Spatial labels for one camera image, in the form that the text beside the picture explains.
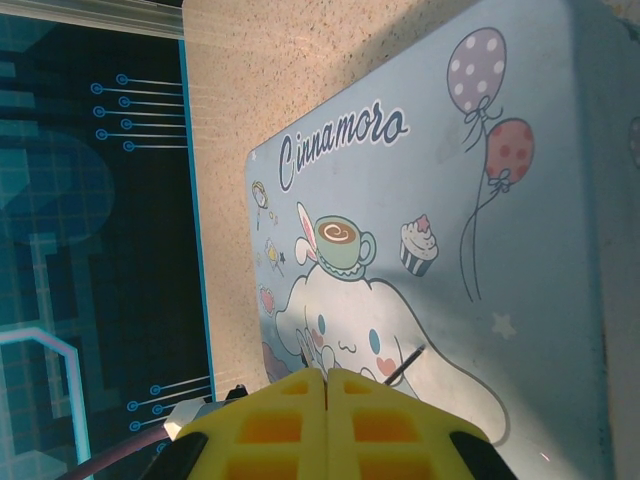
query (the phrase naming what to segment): white cartoon character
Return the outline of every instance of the white cartoon character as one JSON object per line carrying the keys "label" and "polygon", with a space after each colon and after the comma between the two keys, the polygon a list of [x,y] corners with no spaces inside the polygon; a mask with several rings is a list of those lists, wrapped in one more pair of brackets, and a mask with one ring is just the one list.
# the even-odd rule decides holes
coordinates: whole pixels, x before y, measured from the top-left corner
{"label": "white cartoon character", "polygon": [[298,213],[306,238],[296,242],[296,260],[315,264],[296,280],[287,306],[276,313],[285,348],[325,374],[341,367],[383,382],[425,345],[392,386],[476,424],[494,444],[502,444],[508,416],[498,397],[436,350],[391,284],[364,278],[376,254],[374,237],[344,217],[324,217],[312,226],[300,203]]}

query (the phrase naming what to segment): coffee cup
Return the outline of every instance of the coffee cup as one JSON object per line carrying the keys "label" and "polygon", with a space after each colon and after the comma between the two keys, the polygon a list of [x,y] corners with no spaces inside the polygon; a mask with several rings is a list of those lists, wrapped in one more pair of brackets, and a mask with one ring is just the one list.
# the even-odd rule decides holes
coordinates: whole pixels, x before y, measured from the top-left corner
{"label": "coffee cup", "polygon": [[320,256],[334,268],[349,270],[369,265],[376,255],[376,241],[369,232],[361,232],[344,217],[322,217],[314,227]]}

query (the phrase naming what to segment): character eye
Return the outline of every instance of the character eye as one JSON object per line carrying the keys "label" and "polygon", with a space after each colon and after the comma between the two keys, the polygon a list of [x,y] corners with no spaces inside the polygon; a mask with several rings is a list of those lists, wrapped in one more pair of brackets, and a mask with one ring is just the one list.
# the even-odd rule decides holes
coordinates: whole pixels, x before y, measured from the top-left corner
{"label": "character eye", "polygon": [[324,332],[327,331],[327,324],[322,315],[318,315],[318,330],[320,330],[320,335],[324,335]]}
{"label": "character eye", "polygon": [[371,350],[373,353],[378,355],[380,353],[380,337],[378,336],[378,332],[376,332],[373,328],[369,330],[369,345],[371,345]]}

